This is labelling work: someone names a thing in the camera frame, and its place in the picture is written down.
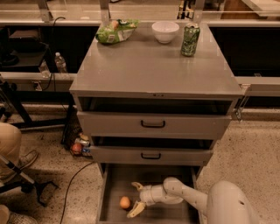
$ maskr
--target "bag of chips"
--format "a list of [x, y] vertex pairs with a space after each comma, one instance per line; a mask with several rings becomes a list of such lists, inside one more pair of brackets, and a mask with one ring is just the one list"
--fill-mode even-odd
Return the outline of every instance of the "bag of chips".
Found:
[[137, 28], [137, 19], [113, 20], [109, 25], [101, 27], [95, 34], [102, 44], [115, 44], [128, 39]]

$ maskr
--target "sneaker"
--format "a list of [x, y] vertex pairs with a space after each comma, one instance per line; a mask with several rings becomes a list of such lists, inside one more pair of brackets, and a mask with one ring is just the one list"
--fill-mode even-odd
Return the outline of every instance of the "sneaker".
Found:
[[30, 216], [10, 212], [10, 218], [7, 224], [38, 224], [35, 219]]
[[[36, 150], [32, 150], [31, 152], [27, 153], [26, 155], [20, 157], [17, 167], [20, 170], [23, 170], [24, 168], [32, 165], [37, 157], [38, 157], [38, 152]], [[8, 175], [4, 178], [1, 178], [0, 181], [2, 183], [7, 183], [11, 179], [13, 179], [16, 175], [17, 175], [17, 173], [13, 171], [10, 173], [10, 175]]]

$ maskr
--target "drawer handle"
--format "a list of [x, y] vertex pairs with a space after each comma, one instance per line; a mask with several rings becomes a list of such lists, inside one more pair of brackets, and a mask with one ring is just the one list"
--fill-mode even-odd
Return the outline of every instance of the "drawer handle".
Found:
[[160, 159], [161, 153], [150, 154], [150, 155], [145, 155], [145, 154], [141, 153], [141, 158], [143, 158], [143, 159]]
[[144, 128], [162, 129], [165, 127], [165, 121], [162, 121], [161, 123], [147, 123], [141, 120], [141, 126]]

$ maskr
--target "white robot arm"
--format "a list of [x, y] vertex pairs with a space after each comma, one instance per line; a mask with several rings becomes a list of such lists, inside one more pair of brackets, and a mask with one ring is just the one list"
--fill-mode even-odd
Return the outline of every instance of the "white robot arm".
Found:
[[208, 224], [260, 223], [243, 191], [227, 181], [213, 185], [208, 195], [184, 185], [176, 178], [166, 178], [162, 185], [142, 186], [137, 182], [132, 185], [140, 192], [141, 201], [136, 202], [128, 218], [137, 216], [145, 207], [156, 203], [178, 204], [185, 200], [207, 217]]

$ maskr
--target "drawer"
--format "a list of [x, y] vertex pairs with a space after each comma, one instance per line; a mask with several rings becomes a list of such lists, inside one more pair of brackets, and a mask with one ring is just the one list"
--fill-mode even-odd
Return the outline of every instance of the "drawer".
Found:
[[167, 177], [175, 177], [187, 186], [195, 186], [192, 167], [155, 166], [137, 164], [106, 164], [103, 188], [97, 214], [98, 224], [134, 223], [134, 224], [194, 224], [200, 222], [198, 211], [186, 201], [175, 205], [157, 203], [147, 206], [138, 216], [126, 217], [129, 211], [119, 207], [122, 196], [131, 200], [131, 205], [139, 199], [139, 192], [131, 182], [146, 185], [160, 185]]
[[221, 139], [229, 115], [163, 115], [78, 112], [83, 132], [92, 137]]
[[95, 162], [139, 165], [207, 165], [213, 150], [91, 146]]

